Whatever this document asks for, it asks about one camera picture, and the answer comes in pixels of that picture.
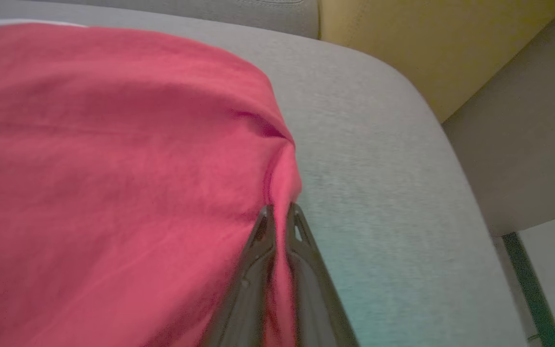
pink shirt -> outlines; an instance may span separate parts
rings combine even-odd
[[[267,77],[151,31],[0,27],[0,346],[194,346],[266,204],[265,338],[294,345],[301,189]]]

seat cushion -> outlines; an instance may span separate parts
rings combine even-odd
[[[36,0],[116,7],[318,37],[317,0]]]
[[[297,143],[299,204],[361,345],[526,345],[460,164],[421,95],[387,64],[158,13],[0,0],[0,18],[162,31],[255,64]]]

black plastic piece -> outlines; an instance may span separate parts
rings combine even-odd
[[[288,211],[286,251],[294,279],[297,345],[359,346],[304,213],[297,204],[291,204]]]
[[[265,206],[241,252],[231,285],[205,330],[201,346],[262,346],[264,295],[273,270],[275,253],[273,207]]]
[[[260,347],[264,295],[276,253],[273,207],[265,206],[245,244],[226,295],[205,330],[203,347]],[[295,292],[297,347],[358,347],[304,213],[291,204],[286,252]]]

red cloth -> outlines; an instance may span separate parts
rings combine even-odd
[[[0,27],[0,346],[198,344],[266,204],[265,338],[292,346],[284,224],[300,189],[248,62],[149,31]]]

gray upholstery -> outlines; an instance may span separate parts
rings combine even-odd
[[[257,65],[297,143],[299,203],[363,347],[516,347],[498,258],[440,125],[405,77],[326,42],[192,18],[0,0],[0,18],[163,31]]]
[[[180,15],[318,37],[317,0],[36,0]]]

